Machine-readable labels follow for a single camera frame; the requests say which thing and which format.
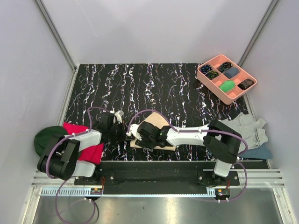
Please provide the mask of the beige cloth napkin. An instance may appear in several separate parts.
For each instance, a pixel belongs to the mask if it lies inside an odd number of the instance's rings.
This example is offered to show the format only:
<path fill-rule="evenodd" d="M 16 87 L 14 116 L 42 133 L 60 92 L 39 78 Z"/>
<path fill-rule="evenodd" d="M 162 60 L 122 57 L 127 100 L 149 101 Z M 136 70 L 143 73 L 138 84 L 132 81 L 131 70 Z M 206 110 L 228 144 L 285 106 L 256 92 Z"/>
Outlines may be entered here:
<path fill-rule="evenodd" d="M 168 126 L 167 121 L 165 120 L 165 118 L 163 118 L 162 115 L 159 115 L 157 112 L 153 112 L 151 115 L 149 115 L 148 117 L 146 117 L 142 122 L 140 122 L 139 124 L 142 124 L 143 122 L 148 122 L 151 123 L 152 125 L 158 127 L 158 128 L 162 128 L 163 126 Z M 133 148 L 146 148 L 146 147 L 141 147 L 138 146 L 136 144 L 137 139 L 134 139 L 132 141 L 130 141 L 130 147 Z M 155 150 L 166 150 L 166 151 L 175 151 L 176 147 L 175 146 L 166 146 L 166 147 L 159 147 L 156 146 L 154 147 Z"/>

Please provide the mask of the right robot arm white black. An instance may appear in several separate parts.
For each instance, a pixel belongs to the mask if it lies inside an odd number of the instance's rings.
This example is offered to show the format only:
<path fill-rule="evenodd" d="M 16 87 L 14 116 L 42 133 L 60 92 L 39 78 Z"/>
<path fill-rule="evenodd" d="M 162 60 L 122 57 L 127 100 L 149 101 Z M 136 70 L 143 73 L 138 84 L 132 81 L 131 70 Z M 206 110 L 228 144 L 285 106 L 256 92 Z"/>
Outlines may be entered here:
<path fill-rule="evenodd" d="M 190 128 L 159 128 L 144 121 L 139 125 L 131 125 L 129 133 L 135 137 L 137 146 L 151 150 L 180 145 L 205 146 L 216 159 L 212 179 L 218 185 L 228 181 L 229 170 L 237 160 L 242 142 L 242 136 L 238 132 L 220 121 Z"/>

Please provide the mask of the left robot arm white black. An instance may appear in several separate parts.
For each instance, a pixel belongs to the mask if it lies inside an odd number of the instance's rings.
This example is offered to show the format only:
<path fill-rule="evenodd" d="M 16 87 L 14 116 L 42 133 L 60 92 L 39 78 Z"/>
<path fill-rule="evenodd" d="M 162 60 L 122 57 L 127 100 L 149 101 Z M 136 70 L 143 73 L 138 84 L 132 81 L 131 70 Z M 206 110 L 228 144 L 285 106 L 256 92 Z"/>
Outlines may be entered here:
<path fill-rule="evenodd" d="M 104 112 L 92 129 L 71 135 L 54 134 L 46 145 L 37 169 L 54 179 L 68 180 L 71 177 L 84 177 L 91 184 L 97 184 L 101 173 L 96 164 L 80 161 L 81 152 L 107 142 L 125 140 L 126 126 L 122 110 L 115 113 Z"/>

